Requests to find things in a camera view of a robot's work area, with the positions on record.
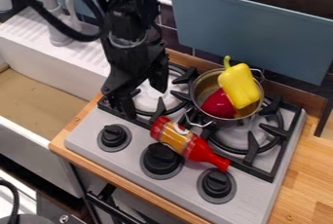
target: toy stove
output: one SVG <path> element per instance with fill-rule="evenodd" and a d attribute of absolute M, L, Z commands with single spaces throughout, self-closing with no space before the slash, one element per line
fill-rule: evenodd
<path fill-rule="evenodd" d="M 266 223 L 306 112 L 276 96 L 266 98 L 249 121 L 222 129 L 199 128 L 205 123 L 189 96 L 196 69 L 174 65 L 169 69 L 166 93 L 150 88 L 148 82 L 132 93 L 135 119 L 126 119 L 103 98 L 66 138 L 65 146 L 208 221 Z M 217 155 L 230 159 L 228 172 L 184 161 L 151 138 L 150 126 L 161 115 L 191 129 Z"/>

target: burner grate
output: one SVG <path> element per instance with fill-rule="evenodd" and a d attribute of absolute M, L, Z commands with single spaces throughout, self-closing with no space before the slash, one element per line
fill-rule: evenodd
<path fill-rule="evenodd" d="M 189 88 L 190 88 L 192 85 L 192 82 L 198 77 L 197 69 L 194 67 L 191 67 L 185 71 L 181 66 L 178 66 L 175 64 L 170 64 L 169 69 L 180 74 L 179 77 L 175 78 L 172 81 L 172 83 L 174 85 L 187 84 L 187 85 L 189 85 Z M 134 92 L 131 93 L 131 96 L 135 97 L 139 93 L 140 93 L 140 89 L 136 89 Z M 175 113 L 175 112 L 179 111 L 180 109 L 187 107 L 187 105 L 191 103 L 191 97 L 188 93 L 182 93 L 182 92 L 177 92 L 177 91 L 170 91 L 170 93 L 180 100 L 180 103 L 178 105 L 167 110 L 164 100 L 161 97 L 159 97 L 158 104 L 157 104 L 156 110 L 154 112 L 142 111 L 140 109 L 136 109 L 137 114 L 136 114 L 135 118 L 132 118 L 132 119 L 127 117 L 127 115 L 124 112 L 120 111 L 120 109 L 118 109 L 117 107 L 111 107 L 110 103 L 108 102 L 108 99 L 105 96 L 98 102 L 97 106 L 99 109 L 101 109 L 103 111 L 106 111 L 117 117 L 125 119 L 136 125 L 139 125 L 147 130 L 150 130 L 151 125 L 160 116 L 170 115 L 172 113 Z"/>
<path fill-rule="evenodd" d="M 294 118 L 291 122 L 289 129 L 286 131 L 283 127 L 283 118 L 278 111 L 279 108 L 284 108 L 295 113 Z M 252 174 L 258 178 L 261 178 L 268 182 L 273 182 L 274 178 L 278 172 L 278 168 L 280 166 L 281 160 L 285 153 L 285 150 L 288 145 L 288 141 L 290 135 L 293 133 L 295 126 L 298 122 L 298 119 L 301 115 L 302 108 L 290 103 L 286 103 L 280 99 L 274 99 L 270 105 L 267 105 L 263 108 L 261 112 L 265 112 L 265 116 L 272 116 L 276 114 L 278 119 L 278 127 L 273 127 L 265 124 L 260 124 L 259 127 L 266 131 L 267 133 L 271 134 L 274 138 L 266 145 L 260 147 L 258 141 L 256 140 L 255 136 L 253 135 L 252 131 L 248 133 L 248 149 L 236 149 L 230 147 L 228 145 L 223 144 L 222 142 L 216 139 L 214 135 L 216 130 L 210 128 L 203 131 L 202 137 L 208 140 L 210 146 L 213 148 L 216 154 L 227 158 L 232 161 L 232 166 L 238 168 L 244 172 Z M 254 160 L 256 157 L 264 152 L 267 152 L 274 148 L 275 146 L 279 145 L 280 149 L 278 151 L 276 160 L 273 164 L 273 167 L 270 171 L 266 171 L 260 169 L 253 165 Z"/>

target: stove knob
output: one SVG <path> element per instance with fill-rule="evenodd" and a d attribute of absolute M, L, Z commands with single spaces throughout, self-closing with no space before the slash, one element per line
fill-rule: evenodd
<path fill-rule="evenodd" d="M 162 143 L 148 146 L 143 164 L 152 173 L 169 174 L 181 163 L 181 157 Z"/>
<path fill-rule="evenodd" d="M 122 145 L 126 139 L 125 130 L 117 125 L 105 126 L 103 129 L 101 141 L 106 147 L 118 147 Z"/>
<path fill-rule="evenodd" d="M 232 184 L 225 173 L 215 170 L 204 178 L 203 190 L 212 198 L 220 199 L 229 195 Z"/>

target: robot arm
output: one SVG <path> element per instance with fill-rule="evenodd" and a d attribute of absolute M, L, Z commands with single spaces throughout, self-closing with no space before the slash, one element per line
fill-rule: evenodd
<path fill-rule="evenodd" d="M 72 39 L 84 42 L 101 40 L 111 72 L 101 91 L 103 108 L 117 109 L 134 119 L 136 109 L 132 98 L 135 89 L 146 79 L 156 90 L 167 89 L 168 56 L 161 38 L 147 41 L 147 30 L 155 28 L 161 35 L 155 18 L 160 13 L 156 0 L 82 0 L 95 15 L 99 32 L 85 35 L 70 28 L 50 14 L 36 0 L 22 0 L 36 10 L 46 21 Z"/>

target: silver pot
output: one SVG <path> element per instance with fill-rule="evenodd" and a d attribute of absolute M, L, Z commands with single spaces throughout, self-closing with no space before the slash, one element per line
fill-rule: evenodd
<path fill-rule="evenodd" d="M 235 124 L 242 125 L 244 122 L 247 122 L 248 120 L 251 120 L 253 116 L 261 109 L 263 101 L 264 101 L 264 90 L 260 83 L 262 83 L 265 80 L 264 74 L 259 69 L 251 69 L 252 72 L 258 72 L 260 74 L 260 82 L 258 80 L 254 79 L 255 84 L 257 85 L 259 91 L 260 91 L 260 99 L 256 103 L 246 107 L 246 109 L 242 110 L 242 115 L 238 116 L 234 119 L 225 119 L 225 118 L 218 118 L 215 116 L 212 116 L 206 112 L 204 112 L 201 109 L 201 106 L 203 105 L 204 101 L 214 92 L 216 92 L 220 86 L 217 82 L 217 77 L 221 74 L 221 72 L 225 71 L 224 68 L 218 68 L 213 69 L 210 71 L 205 72 L 201 76 L 199 76 L 192 84 L 190 88 L 190 96 L 194 103 L 194 107 L 196 107 L 201 112 L 201 118 L 203 125 L 200 125 L 198 123 L 192 123 L 190 121 L 190 118 L 188 117 L 188 112 L 193 110 L 193 108 L 190 108 L 187 110 L 185 117 L 187 122 L 196 127 L 205 128 L 209 125 L 214 125 L 218 128 L 221 127 L 228 127 Z"/>

